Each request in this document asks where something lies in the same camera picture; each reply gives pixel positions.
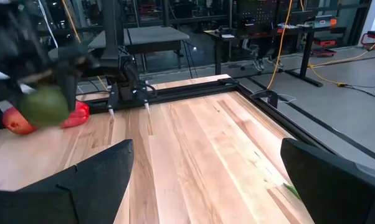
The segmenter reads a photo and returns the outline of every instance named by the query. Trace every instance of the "green object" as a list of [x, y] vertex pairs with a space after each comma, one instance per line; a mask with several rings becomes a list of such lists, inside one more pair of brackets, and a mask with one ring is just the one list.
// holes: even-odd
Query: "green object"
[[290, 186], [290, 185], [288, 185], [288, 184], [284, 184], [285, 185], [285, 187], [289, 190], [289, 191], [291, 191], [298, 199], [300, 199], [301, 200], [301, 197], [300, 197], [300, 195], [298, 194], [298, 192], [297, 192], [297, 190], [295, 189], [295, 187], [293, 187], [293, 186]]
[[70, 114], [67, 99], [54, 87], [43, 87], [24, 95], [18, 109], [35, 128], [59, 125]]

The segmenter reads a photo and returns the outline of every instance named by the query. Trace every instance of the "red apple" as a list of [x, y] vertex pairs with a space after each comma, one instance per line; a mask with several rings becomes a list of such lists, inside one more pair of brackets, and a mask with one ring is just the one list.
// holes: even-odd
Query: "red apple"
[[15, 107], [9, 108], [3, 113], [2, 123], [14, 134], [30, 134], [36, 130]]

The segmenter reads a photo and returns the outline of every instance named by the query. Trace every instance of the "wooden table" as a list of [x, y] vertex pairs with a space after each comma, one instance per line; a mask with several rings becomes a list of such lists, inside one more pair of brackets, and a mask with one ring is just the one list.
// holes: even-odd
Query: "wooden table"
[[117, 111], [115, 119], [95, 114], [78, 127], [28, 136], [1, 130], [0, 189], [17, 190], [130, 138], [135, 162], [115, 223], [313, 223], [283, 186], [284, 137], [237, 92]]

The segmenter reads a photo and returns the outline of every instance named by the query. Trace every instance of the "gray table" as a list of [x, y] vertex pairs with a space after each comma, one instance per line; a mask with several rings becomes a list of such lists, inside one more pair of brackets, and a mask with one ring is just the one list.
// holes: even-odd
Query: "gray table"
[[[146, 71], [145, 53], [160, 52], [165, 50], [176, 51], [178, 67], [181, 68], [180, 50], [181, 41], [188, 40], [189, 36], [172, 27], [138, 27], [128, 29], [131, 35], [132, 44], [128, 38], [128, 33], [124, 29], [125, 45], [131, 54], [143, 55], [143, 69]], [[102, 31], [89, 44], [90, 49], [102, 49], [106, 47], [106, 33]]]

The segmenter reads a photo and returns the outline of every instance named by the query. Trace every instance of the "desk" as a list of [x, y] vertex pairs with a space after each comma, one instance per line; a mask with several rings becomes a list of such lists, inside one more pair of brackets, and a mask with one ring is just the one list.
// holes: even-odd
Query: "desk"
[[114, 120], [95, 114], [81, 126], [28, 136], [1, 130], [0, 189], [17, 190], [130, 138], [135, 161], [115, 223], [311, 224], [283, 186], [290, 182], [280, 158], [285, 137], [236, 92], [117, 111]]
[[[315, 32], [326, 31], [326, 30], [330, 30], [330, 28], [324, 27], [324, 28], [316, 28], [316, 29], [286, 30], [285, 35], [307, 34], [307, 36], [306, 36], [306, 43], [305, 43], [300, 73], [294, 72], [293, 70], [285, 70], [284, 72], [296, 78], [299, 78], [303, 81], [306, 81], [314, 86], [317, 86], [317, 87], [323, 86], [322, 83], [306, 77], [306, 69], [308, 68], [308, 63], [309, 63], [309, 59], [311, 56], [311, 48], [312, 48], [313, 36]], [[237, 32], [235, 29], [232, 30], [232, 35], [234, 35], [234, 37], [232, 38], [222, 38], [219, 36], [219, 34], [216, 34], [215, 31], [213, 30], [206, 30], [204, 31], [204, 33], [210, 36], [211, 39], [214, 41], [214, 60], [215, 60], [215, 74], [216, 75], [221, 74], [221, 58], [222, 58], [223, 42], [229, 42], [232, 40], [242, 40], [242, 39], [257, 39], [257, 38], [263, 38], [263, 37], [274, 37], [277, 35], [281, 35], [276, 32], [272, 34], [266, 34], [266, 35], [237, 35], [236, 34]]]
[[[161, 26], [138, 27], [128, 30], [130, 31], [132, 44], [130, 43], [126, 29], [124, 29], [124, 42], [131, 54], [146, 54], [165, 50], [175, 50], [178, 56], [178, 67], [181, 68], [181, 59], [179, 57], [181, 41], [189, 39], [187, 34], [173, 29], [172, 27]], [[97, 35], [88, 44], [88, 47], [91, 49], [105, 48], [105, 31], [102, 31]]]

